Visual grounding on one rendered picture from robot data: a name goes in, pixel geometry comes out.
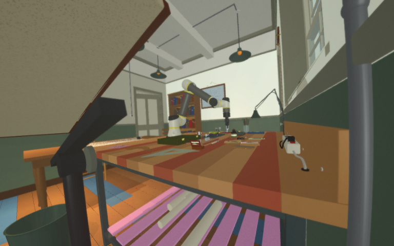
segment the whiteboard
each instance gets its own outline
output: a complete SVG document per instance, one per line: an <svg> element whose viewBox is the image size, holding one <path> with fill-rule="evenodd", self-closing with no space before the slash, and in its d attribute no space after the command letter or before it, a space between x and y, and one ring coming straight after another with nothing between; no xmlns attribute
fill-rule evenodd
<svg viewBox="0 0 394 246"><path fill-rule="evenodd" d="M217 85L217 86L211 86L207 87L204 89L201 89L204 92L208 93L210 96L216 98L216 100L222 100L223 97L226 97L226 86L225 84ZM212 108L212 106L207 103L206 101L201 99L201 108L202 109L208 109Z"/></svg>

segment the wooden floor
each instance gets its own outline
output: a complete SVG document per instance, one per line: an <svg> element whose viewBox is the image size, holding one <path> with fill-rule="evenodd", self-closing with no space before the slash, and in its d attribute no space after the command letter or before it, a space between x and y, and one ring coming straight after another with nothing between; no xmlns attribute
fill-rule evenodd
<svg viewBox="0 0 394 246"><path fill-rule="evenodd" d="M107 205L110 226L171 188L170 185L119 168L112 168L107 171L107 181L133 195L113 207ZM92 246L103 246L98 199L93 192L86 187L84 188L91 244ZM47 193L48 206L65 203L63 183L48 187ZM19 195L16 219L20 219L39 209L36 191Z"/></svg>

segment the bookshelf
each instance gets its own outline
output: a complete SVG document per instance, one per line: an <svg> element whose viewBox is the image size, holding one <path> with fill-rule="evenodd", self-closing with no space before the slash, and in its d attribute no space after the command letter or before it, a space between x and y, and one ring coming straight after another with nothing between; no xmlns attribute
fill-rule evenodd
<svg viewBox="0 0 394 246"><path fill-rule="evenodd" d="M181 109L181 97L185 94L184 91L178 91L175 93L168 94L168 108L169 108L169 115L176 115L176 110ZM176 97L178 99L178 103L176 105L172 105L171 99ZM192 95L189 108L194 107L194 115L188 114L186 118L190 121L194 120L194 127L190 128L186 126L186 128L181 128L182 133L186 133L188 131L192 132L202 132L201 127L201 102L200 98L196 95Z"/></svg>

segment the window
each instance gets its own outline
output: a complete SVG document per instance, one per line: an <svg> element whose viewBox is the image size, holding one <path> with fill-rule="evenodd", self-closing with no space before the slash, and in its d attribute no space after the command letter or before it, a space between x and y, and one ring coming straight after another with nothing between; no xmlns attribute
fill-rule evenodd
<svg viewBox="0 0 394 246"><path fill-rule="evenodd" d="M309 1L309 28L307 32L307 51L309 59L309 67L312 66L316 58L324 47L324 32L323 32L323 13L321 0Z"/></svg>

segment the power outlet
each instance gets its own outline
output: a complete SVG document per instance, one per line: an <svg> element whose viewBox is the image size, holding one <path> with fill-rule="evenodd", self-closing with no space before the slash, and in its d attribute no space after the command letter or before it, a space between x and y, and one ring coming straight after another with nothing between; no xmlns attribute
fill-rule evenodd
<svg viewBox="0 0 394 246"><path fill-rule="evenodd" d="M284 141L286 137L288 137L288 135L282 136L282 141ZM294 142L293 141L292 142L286 141L284 148L286 149L287 154L293 154L293 151L296 154L301 153L301 145L297 141L294 141Z"/></svg>

